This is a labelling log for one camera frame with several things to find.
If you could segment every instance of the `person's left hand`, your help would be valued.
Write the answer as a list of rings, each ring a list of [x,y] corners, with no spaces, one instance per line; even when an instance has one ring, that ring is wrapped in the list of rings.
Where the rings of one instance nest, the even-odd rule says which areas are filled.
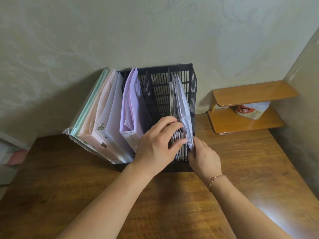
[[[183,138],[168,148],[168,142],[174,132],[181,127],[183,124],[175,117],[163,117],[141,137],[131,164],[137,165],[151,177],[157,175],[174,160],[182,145],[187,143],[187,139]]]

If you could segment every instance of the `hand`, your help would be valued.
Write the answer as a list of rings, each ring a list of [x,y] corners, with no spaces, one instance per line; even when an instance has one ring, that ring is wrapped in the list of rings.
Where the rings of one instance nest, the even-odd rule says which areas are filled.
[[[195,174],[209,187],[214,177],[222,175],[220,158],[217,153],[199,138],[194,137],[195,156],[188,153],[188,160]]]
[[[187,143],[187,139],[183,138],[168,148],[174,132],[182,127],[183,124],[175,117],[163,117],[141,137],[131,164],[137,165],[151,177],[157,175],[174,160],[182,145]]]

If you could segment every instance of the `wooden desk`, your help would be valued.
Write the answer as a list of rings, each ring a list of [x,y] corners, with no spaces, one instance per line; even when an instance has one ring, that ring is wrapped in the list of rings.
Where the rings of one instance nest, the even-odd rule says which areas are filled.
[[[319,202],[268,130],[216,135],[207,114],[197,136],[223,173],[294,238],[319,235]],[[0,202],[0,238],[55,238],[118,172],[67,136],[40,138]],[[145,188],[119,238],[234,238],[194,173],[161,173]]]

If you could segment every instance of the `shelf bottom board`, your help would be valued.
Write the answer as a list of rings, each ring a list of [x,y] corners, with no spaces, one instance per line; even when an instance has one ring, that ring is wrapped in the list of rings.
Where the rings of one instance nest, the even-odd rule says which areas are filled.
[[[208,112],[217,134],[268,129],[284,126],[284,121],[271,106],[258,120],[239,116],[233,108],[215,109]]]

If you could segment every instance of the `forearm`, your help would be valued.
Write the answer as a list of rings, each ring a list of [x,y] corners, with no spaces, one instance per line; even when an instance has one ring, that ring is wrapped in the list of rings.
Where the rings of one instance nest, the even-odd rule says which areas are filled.
[[[127,166],[58,238],[116,238],[150,179],[134,164]]]
[[[226,177],[218,178],[211,192],[238,239],[291,238],[240,193]]]

